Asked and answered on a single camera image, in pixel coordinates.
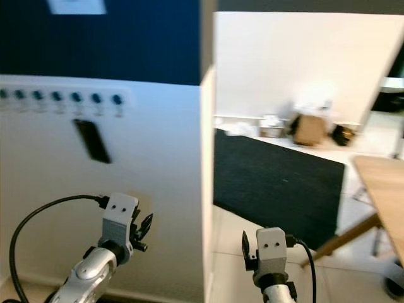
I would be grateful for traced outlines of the black floor mat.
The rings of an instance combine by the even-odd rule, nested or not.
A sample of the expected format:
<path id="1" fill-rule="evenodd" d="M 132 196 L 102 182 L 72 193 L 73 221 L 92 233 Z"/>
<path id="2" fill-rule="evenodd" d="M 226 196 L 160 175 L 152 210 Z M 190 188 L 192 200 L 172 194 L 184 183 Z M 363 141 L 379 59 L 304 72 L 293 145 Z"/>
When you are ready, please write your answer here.
<path id="1" fill-rule="evenodd" d="M 213 204 L 318 250 L 335 236 L 345 165 L 216 130 Z"/>

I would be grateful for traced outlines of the small white box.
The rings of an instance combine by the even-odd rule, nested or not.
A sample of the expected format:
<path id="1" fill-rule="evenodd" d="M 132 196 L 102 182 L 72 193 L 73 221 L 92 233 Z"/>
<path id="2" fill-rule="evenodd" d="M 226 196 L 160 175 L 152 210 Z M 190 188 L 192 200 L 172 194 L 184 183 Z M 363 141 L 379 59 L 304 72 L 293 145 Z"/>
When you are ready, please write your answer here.
<path id="1" fill-rule="evenodd" d="M 260 138 L 280 138 L 285 132 L 285 121 L 275 115 L 265 115 L 259 120 Z"/>

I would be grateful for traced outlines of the brown cardboard box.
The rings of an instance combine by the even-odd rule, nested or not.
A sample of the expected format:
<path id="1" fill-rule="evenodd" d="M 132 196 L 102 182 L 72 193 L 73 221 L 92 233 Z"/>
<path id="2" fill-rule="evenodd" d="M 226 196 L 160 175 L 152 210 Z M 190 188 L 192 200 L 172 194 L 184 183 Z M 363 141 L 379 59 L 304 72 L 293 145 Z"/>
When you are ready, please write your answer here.
<path id="1" fill-rule="evenodd" d="M 319 116 L 300 114 L 292 121 L 289 133 L 297 145 L 317 145 L 326 134 L 326 121 Z"/>

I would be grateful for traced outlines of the wooden table top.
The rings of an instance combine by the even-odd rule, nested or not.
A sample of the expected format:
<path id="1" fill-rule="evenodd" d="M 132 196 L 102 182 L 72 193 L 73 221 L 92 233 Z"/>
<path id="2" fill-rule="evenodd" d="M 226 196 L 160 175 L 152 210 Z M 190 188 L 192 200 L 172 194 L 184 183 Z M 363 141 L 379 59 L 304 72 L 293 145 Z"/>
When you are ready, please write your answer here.
<path id="1" fill-rule="evenodd" d="M 361 235 L 382 225 L 404 263 L 404 160 L 355 156 L 352 162 L 376 210 L 355 227 Z"/>

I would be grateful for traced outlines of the black bag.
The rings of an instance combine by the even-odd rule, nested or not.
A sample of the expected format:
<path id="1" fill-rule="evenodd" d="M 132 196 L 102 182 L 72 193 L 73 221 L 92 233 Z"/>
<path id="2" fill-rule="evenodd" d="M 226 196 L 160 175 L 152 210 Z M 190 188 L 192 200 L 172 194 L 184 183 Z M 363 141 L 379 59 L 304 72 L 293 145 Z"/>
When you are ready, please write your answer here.
<path id="1" fill-rule="evenodd" d="M 352 144 L 356 136 L 354 129 L 343 126 L 341 124 L 335 124 L 331 132 L 331 139 L 338 146 L 349 146 Z"/>

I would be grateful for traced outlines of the white paper sign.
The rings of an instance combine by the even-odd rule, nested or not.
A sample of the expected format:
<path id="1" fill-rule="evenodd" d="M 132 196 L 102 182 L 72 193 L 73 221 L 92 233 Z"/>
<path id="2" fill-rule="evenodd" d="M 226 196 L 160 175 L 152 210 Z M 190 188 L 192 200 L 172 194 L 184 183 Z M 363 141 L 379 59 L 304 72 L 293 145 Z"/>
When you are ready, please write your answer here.
<path id="1" fill-rule="evenodd" d="M 104 0 L 47 0 L 53 15 L 106 15 Z"/>

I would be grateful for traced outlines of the black rectangular wall patch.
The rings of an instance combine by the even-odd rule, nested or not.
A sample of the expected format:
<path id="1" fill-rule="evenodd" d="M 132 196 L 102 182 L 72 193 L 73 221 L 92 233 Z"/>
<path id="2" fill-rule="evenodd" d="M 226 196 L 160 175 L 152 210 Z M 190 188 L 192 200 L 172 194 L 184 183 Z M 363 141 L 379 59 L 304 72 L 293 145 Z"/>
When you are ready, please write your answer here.
<path id="1" fill-rule="evenodd" d="M 83 140 L 89 157 L 101 163 L 112 163 L 95 122 L 87 119 L 73 119 L 73 124 Z"/>

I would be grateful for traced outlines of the white hook rail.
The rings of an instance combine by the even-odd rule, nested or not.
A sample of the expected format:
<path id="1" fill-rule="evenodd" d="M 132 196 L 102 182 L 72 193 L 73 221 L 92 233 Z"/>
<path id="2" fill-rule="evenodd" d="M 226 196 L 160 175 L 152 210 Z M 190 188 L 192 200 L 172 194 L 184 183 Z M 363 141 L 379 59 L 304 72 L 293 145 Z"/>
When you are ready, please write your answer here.
<path id="1" fill-rule="evenodd" d="M 95 109 L 93 108 L 92 103 L 92 93 L 101 93 L 104 98 L 104 114 L 100 117 L 115 117 L 116 109 L 114 104 L 112 103 L 112 96 L 116 93 L 119 93 L 125 98 L 125 114 L 135 109 L 136 106 L 136 96 L 134 92 L 130 89 L 120 86 L 87 86 L 87 85 L 34 85 L 33 83 L 8 83 L 0 85 L 0 89 L 6 90 L 8 94 L 8 108 L 3 112 L 17 112 L 16 104 L 15 104 L 15 90 L 23 90 L 25 92 L 27 101 L 28 101 L 28 112 L 31 114 L 57 114 L 55 110 L 57 107 L 53 104 L 53 101 L 50 97 L 51 92 L 61 92 L 63 102 L 64 102 L 64 113 L 57 115 L 67 115 L 67 116 L 75 116 L 75 117 L 89 117 L 95 118 Z M 47 110 L 44 113 L 35 112 L 37 109 L 37 104 L 32 98 L 32 92 L 34 90 L 40 90 L 43 93 L 44 101 L 47 103 Z M 83 96 L 83 115 L 76 116 L 74 111 L 74 106 L 70 98 L 70 93 L 79 92 Z"/>

